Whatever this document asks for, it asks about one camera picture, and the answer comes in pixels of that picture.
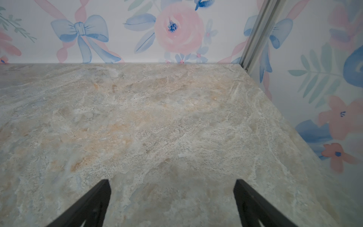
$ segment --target pink rose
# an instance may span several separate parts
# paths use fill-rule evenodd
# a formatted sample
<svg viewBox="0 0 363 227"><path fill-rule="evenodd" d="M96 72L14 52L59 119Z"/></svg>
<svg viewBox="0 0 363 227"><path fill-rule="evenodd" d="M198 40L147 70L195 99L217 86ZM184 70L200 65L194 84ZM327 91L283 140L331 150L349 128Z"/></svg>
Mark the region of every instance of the pink rose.
<svg viewBox="0 0 363 227"><path fill-rule="evenodd" d="M154 27L156 39L168 52L187 55L202 44L203 21L183 2L167 6L157 17Z"/></svg>

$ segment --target blue leaf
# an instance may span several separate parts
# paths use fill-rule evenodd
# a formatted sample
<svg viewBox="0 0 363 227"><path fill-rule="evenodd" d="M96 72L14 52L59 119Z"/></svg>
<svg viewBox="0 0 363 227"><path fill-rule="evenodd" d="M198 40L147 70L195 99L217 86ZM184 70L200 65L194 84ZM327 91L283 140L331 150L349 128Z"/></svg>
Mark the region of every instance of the blue leaf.
<svg viewBox="0 0 363 227"><path fill-rule="evenodd" d="M202 63L206 63L208 61L208 59L203 56L200 57L200 60L202 61Z"/></svg>
<svg viewBox="0 0 363 227"><path fill-rule="evenodd" d="M329 132L329 124L318 127L312 120L306 120L295 129L307 143L324 143L333 139Z"/></svg>
<svg viewBox="0 0 363 227"><path fill-rule="evenodd" d="M209 19L207 25L205 26L205 32L211 32L213 26L213 20Z"/></svg>
<svg viewBox="0 0 363 227"><path fill-rule="evenodd" d="M363 46L356 49L345 61L343 77L347 83L363 88Z"/></svg>
<svg viewBox="0 0 363 227"><path fill-rule="evenodd" d="M239 64L241 60L241 57L234 59L231 64Z"/></svg>
<svg viewBox="0 0 363 227"><path fill-rule="evenodd" d="M200 47L198 50L197 50L197 53L200 54L200 55L204 55L208 52L209 50L209 47L207 46L204 46L204 47Z"/></svg>
<svg viewBox="0 0 363 227"><path fill-rule="evenodd" d="M197 59L197 55L196 54L191 54L189 59L190 60L195 60L195 59Z"/></svg>
<svg viewBox="0 0 363 227"><path fill-rule="evenodd" d="M261 64L260 64L260 83L262 83L262 80L264 78L264 71L267 71L269 73L272 72L272 68L270 65L270 59L269 59L269 46L266 44L262 53L261 53Z"/></svg>
<svg viewBox="0 0 363 227"><path fill-rule="evenodd" d="M155 21L155 16L151 15L150 13L144 13L127 19L124 25L128 30L140 32L152 28L155 24Z"/></svg>
<svg viewBox="0 0 363 227"><path fill-rule="evenodd" d="M247 22L246 22L246 25L245 25L245 29L243 30L243 34L245 36L249 36L251 34L251 31L252 31L253 26L254 26L254 24L256 22L257 16L258 15L255 15L255 16L249 17L247 19Z"/></svg>
<svg viewBox="0 0 363 227"><path fill-rule="evenodd" d="M207 1L201 1L199 0L196 4L195 10L198 9L198 7L203 7L203 8L208 8L211 5L213 5L213 3L215 2L215 0L207 0Z"/></svg>
<svg viewBox="0 0 363 227"><path fill-rule="evenodd" d="M329 30L329 32L330 32L331 37L335 40L338 40L340 42L349 42L350 41L350 37L348 36L348 34L345 31L332 28Z"/></svg>
<svg viewBox="0 0 363 227"><path fill-rule="evenodd" d="M262 83L262 80L264 79L264 73L265 69L260 65L260 83Z"/></svg>
<svg viewBox="0 0 363 227"><path fill-rule="evenodd" d="M270 35L272 46L275 49L279 48L282 45L287 36L290 34L292 28L293 21L289 18L283 19L276 24Z"/></svg>
<svg viewBox="0 0 363 227"><path fill-rule="evenodd" d="M136 44L136 47L134 49L134 53L141 53L146 51L154 42L155 39L155 32L154 29L147 32L140 41Z"/></svg>
<svg viewBox="0 0 363 227"><path fill-rule="evenodd" d="M179 2L179 1L182 1L182 0L161 0L160 8L161 8L161 10L163 10L168 5L171 5L171 4Z"/></svg>
<svg viewBox="0 0 363 227"><path fill-rule="evenodd" d="M188 59L190 58L190 55L191 55L191 54L186 55L186 56L185 56L185 60L188 60Z"/></svg>
<svg viewBox="0 0 363 227"><path fill-rule="evenodd" d="M177 63L180 63L180 61L182 60L181 58L180 58L180 56L177 54L177 55L175 55L175 60L176 60L176 62Z"/></svg>

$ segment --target green leaf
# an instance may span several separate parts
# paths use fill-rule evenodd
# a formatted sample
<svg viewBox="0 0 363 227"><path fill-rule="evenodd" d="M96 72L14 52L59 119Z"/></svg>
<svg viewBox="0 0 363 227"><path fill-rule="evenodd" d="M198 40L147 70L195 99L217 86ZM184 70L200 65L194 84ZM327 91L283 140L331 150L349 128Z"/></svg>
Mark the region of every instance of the green leaf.
<svg viewBox="0 0 363 227"><path fill-rule="evenodd" d="M301 91L301 89L305 87L305 85L309 82L310 78L311 78L311 73L308 73L305 77L305 80L302 82L299 89L297 90L297 92Z"/></svg>
<svg viewBox="0 0 363 227"><path fill-rule="evenodd" d="M135 9L136 7L138 7L139 5L141 5L141 3L143 1L144 0L135 0L133 3L131 3L131 5L129 6L129 8L127 9L127 11L130 11L130 10Z"/></svg>
<svg viewBox="0 0 363 227"><path fill-rule="evenodd" d="M9 26L8 23L6 23L4 20L0 19L0 23L6 25L6 26Z"/></svg>
<svg viewBox="0 0 363 227"><path fill-rule="evenodd" d="M149 11L149 9L151 9L151 7L152 7L152 2L150 1L146 5L141 7L141 9L139 9L133 16L137 16L137 15L147 13Z"/></svg>
<svg viewBox="0 0 363 227"><path fill-rule="evenodd" d="M19 24L18 22L12 21L12 23L14 23L14 24L16 24L16 25L20 26L20 24Z"/></svg>
<svg viewBox="0 0 363 227"><path fill-rule="evenodd" d="M293 76L302 76L307 73L306 70L288 70L288 72Z"/></svg>
<svg viewBox="0 0 363 227"><path fill-rule="evenodd" d="M330 87L326 90L326 92L324 93L323 97L320 98L320 100L318 101L317 105L315 106L315 108L322 106L323 104L325 104L325 96L326 95L332 95L334 94L334 92L337 90L337 88L340 85L340 79L335 79L335 81L330 85Z"/></svg>
<svg viewBox="0 0 363 227"><path fill-rule="evenodd" d="M313 63L313 66L318 70L318 72L320 72L321 68L318 61L318 56L313 49L310 50L310 61Z"/></svg>
<svg viewBox="0 0 363 227"><path fill-rule="evenodd" d="M329 43L326 43L321 47L321 64L324 67L324 70L329 73L331 72L331 46Z"/></svg>
<svg viewBox="0 0 363 227"><path fill-rule="evenodd" d="M334 48L334 58L339 71L343 72L345 60L348 58L347 52Z"/></svg>
<svg viewBox="0 0 363 227"><path fill-rule="evenodd" d="M329 76L326 75L323 77L323 79L318 83L317 87L311 94L311 97L309 99L309 104L314 102L314 100L320 95L320 93L323 91L325 85L328 83Z"/></svg>
<svg viewBox="0 0 363 227"><path fill-rule="evenodd" d="M306 86L306 89L304 91L304 95L302 96L303 98L305 98L307 96L307 94L309 94L309 92L313 89L313 87L315 86L315 84L318 81L318 76L319 74L316 74L311 81L308 83L308 85Z"/></svg>
<svg viewBox="0 0 363 227"><path fill-rule="evenodd" d="M307 59L306 59L306 57L304 55L301 55L301 62L302 62L302 65L305 67L305 69L307 71L310 71L309 62L307 61Z"/></svg>

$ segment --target floral wallpaper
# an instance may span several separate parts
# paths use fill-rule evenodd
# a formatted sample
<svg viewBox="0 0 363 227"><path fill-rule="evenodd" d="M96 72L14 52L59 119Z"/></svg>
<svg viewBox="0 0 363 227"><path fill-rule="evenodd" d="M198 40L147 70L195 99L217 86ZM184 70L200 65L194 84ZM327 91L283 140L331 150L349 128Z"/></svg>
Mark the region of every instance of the floral wallpaper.
<svg viewBox="0 0 363 227"><path fill-rule="evenodd" d="M261 5L262 0L3 1L1 64L238 63L248 36L236 25L258 14Z"/></svg>
<svg viewBox="0 0 363 227"><path fill-rule="evenodd" d="M287 2L250 75L363 205L363 1Z"/></svg>

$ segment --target blue flower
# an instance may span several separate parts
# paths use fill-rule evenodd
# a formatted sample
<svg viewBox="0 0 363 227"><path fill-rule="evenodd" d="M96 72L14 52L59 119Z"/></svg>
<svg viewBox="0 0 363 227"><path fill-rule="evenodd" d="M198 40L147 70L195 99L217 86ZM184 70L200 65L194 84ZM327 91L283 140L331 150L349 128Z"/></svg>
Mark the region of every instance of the blue flower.
<svg viewBox="0 0 363 227"><path fill-rule="evenodd" d="M356 49L345 61L343 77L347 83L363 88L363 46Z"/></svg>
<svg viewBox="0 0 363 227"><path fill-rule="evenodd" d="M204 44L211 44L212 37L215 37L218 33L217 30L212 31L213 20L209 19L205 27Z"/></svg>
<svg viewBox="0 0 363 227"><path fill-rule="evenodd" d="M191 54L190 55L190 60L195 60L196 59L196 63L206 63L208 61L208 59L206 57L203 57L202 55L206 54L209 50L209 47L204 46L204 47L200 47L197 50L197 54Z"/></svg>
<svg viewBox="0 0 363 227"><path fill-rule="evenodd" d="M190 58L190 54L184 56L184 54L180 54L180 56L177 54L175 55L175 60L179 64L190 64L190 62L186 61Z"/></svg>

